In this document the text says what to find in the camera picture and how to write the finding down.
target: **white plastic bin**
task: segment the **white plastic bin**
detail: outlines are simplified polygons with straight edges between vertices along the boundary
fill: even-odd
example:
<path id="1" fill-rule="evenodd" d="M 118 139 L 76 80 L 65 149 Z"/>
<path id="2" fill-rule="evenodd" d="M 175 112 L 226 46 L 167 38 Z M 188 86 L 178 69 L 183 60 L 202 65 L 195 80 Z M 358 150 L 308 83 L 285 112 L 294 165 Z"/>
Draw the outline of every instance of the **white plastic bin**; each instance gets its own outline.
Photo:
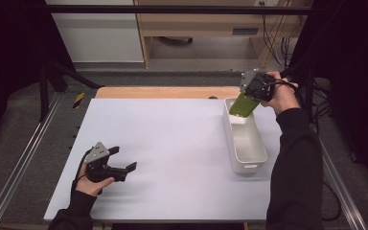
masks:
<path id="1" fill-rule="evenodd" d="M 235 173 L 251 174 L 267 160 L 267 153 L 253 113 L 247 118 L 229 114 L 229 108 L 235 100 L 235 98 L 226 99 L 223 109 L 223 123 L 231 165 Z"/>

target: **yellow and black tape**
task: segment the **yellow and black tape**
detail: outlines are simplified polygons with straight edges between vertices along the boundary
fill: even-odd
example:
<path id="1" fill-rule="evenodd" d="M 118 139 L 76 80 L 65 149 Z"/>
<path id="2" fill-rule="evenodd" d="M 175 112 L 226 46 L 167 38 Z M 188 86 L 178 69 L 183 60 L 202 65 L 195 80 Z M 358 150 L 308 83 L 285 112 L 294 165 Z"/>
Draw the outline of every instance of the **yellow and black tape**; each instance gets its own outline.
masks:
<path id="1" fill-rule="evenodd" d="M 73 108 L 78 108 L 80 106 L 83 95 L 84 95 L 84 93 L 79 93 L 79 95 L 77 95 L 76 100 L 74 101 Z"/>

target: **green packet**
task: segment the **green packet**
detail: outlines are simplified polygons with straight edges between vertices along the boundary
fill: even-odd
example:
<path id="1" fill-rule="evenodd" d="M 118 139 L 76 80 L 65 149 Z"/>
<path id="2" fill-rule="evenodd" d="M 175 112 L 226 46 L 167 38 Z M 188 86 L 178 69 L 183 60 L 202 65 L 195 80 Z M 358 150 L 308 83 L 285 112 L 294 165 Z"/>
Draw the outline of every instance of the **green packet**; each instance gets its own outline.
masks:
<path id="1" fill-rule="evenodd" d="M 240 95 L 237 97 L 237 99 L 235 99 L 235 102 L 229 109 L 229 114 L 247 118 L 258 105 L 259 102 L 256 102 L 244 96 L 243 93 L 240 93 Z"/>

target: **white tabletop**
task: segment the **white tabletop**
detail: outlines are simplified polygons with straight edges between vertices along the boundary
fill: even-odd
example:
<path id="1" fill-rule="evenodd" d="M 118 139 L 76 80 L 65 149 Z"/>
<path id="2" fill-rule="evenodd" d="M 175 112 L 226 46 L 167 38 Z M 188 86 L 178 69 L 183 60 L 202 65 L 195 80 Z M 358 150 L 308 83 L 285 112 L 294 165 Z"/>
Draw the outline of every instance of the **white tabletop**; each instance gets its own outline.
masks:
<path id="1" fill-rule="evenodd" d="M 232 171 L 223 126 L 223 100 L 93 99 L 44 219 L 66 208 L 84 153 L 101 141 L 119 146 L 108 165 L 137 161 L 126 182 L 99 195 L 93 219 L 112 222 L 200 222 L 265 219 L 271 171 L 281 130 L 271 108 L 255 119 L 268 155 L 251 176 Z"/>

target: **black sleeve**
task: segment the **black sleeve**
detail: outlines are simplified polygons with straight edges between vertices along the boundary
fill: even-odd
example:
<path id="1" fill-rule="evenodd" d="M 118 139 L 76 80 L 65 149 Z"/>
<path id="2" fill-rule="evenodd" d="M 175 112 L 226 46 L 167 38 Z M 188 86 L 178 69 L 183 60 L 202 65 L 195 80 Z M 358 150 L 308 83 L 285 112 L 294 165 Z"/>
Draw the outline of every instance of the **black sleeve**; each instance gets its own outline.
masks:
<path id="1" fill-rule="evenodd" d="M 90 216 L 92 206 L 97 198 L 80 191 L 74 191 L 67 209 L 58 210 L 55 218 L 50 223 L 49 230 L 76 229 L 91 230 L 94 226 Z"/>
<path id="2" fill-rule="evenodd" d="M 283 132 L 271 175 L 266 228 L 322 229 L 322 150 L 307 112 L 288 109 L 277 117 Z"/>

